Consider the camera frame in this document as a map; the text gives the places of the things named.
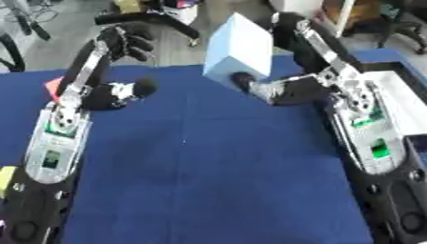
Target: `green led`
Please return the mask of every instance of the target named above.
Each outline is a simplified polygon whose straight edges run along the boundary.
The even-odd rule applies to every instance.
[[[390,155],[389,149],[383,139],[378,139],[373,147],[371,147],[374,158],[382,158]]]
[[[52,127],[51,127],[51,122],[49,122],[48,124],[46,124],[45,132],[52,133],[52,134],[56,134],[56,135],[65,136],[65,137],[68,137],[68,138],[75,138],[76,130],[74,130],[74,132],[71,132],[71,133],[61,133],[61,132],[57,132],[57,131],[54,131],[54,130],[52,129]]]
[[[352,126],[354,128],[360,128],[360,127],[372,124],[372,123],[374,123],[377,120],[382,119],[382,118],[383,118],[383,115],[382,115],[381,109],[378,106],[376,106],[373,109],[372,113],[369,115],[369,118],[367,118],[365,120],[358,120],[358,121],[354,120],[352,122]]]

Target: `blue table surface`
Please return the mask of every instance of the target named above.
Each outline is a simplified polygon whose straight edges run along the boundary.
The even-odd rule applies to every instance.
[[[408,65],[394,51],[356,56]],[[292,57],[278,56],[272,78],[298,71]],[[63,73],[1,76],[1,162],[18,162],[49,99],[42,83]],[[111,70],[120,81],[153,77],[159,91],[93,114],[64,243],[372,243],[312,105],[269,107],[201,73],[201,66]]]

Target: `black cable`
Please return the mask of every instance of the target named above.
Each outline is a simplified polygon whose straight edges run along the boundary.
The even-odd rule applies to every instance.
[[[58,11],[53,10],[51,8],[51,6],[49,6],[46,3],[41,3],[36,5],[36,7],[41,7],[40,10],[33,10],[30,14],[26,14],[24,11],[16,8],[16,10],[19,10],[23,15],[25,15],[27,18],[34,20],[38,23],[46,23],[46,22],[50,22],[52,21],[54,18],[56,18],[59,14]],[[51,13],[52,16],[50,18],[46,18],[46,19],[40,19],[42,16],[44,16],[46,13]],[[5,15],[4,17],[5,22],[10,22],[10,23],[16,23],[16,17],[13,14],[13,11],[10,10],[10,12],[8,14]]]

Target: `white box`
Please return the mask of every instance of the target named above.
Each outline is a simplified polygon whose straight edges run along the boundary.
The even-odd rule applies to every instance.
[[[273,38],[269,32],[239,13],[234,13],[212,35],[203,75],[234,88],[230,75],[245,71],[257,80],[270,76]]]

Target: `robotic arm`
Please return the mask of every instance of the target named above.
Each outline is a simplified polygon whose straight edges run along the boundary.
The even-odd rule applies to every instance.
[[[426,241],[426,167],[411,138],[398,131],[376,81],[316,22],[277,13],[264,27],[276,46],[295,53],[305,73],[260,83],[238,72],[234,83],[274,106],[326,100],[322,110],[375,242]]]
[[[91,111],[120,109],[155,91],[148,80],[100,84],[110,61],[127,54],[143,59],[142,50],[153,49],[146,41],[149,35],[138,34],[143,31],[140,25],[111,27],[79,52],[57,98],[40,112],[21,165],[0,172],[10,178],[3,192],[0,243],[60,243],[82,169]]]

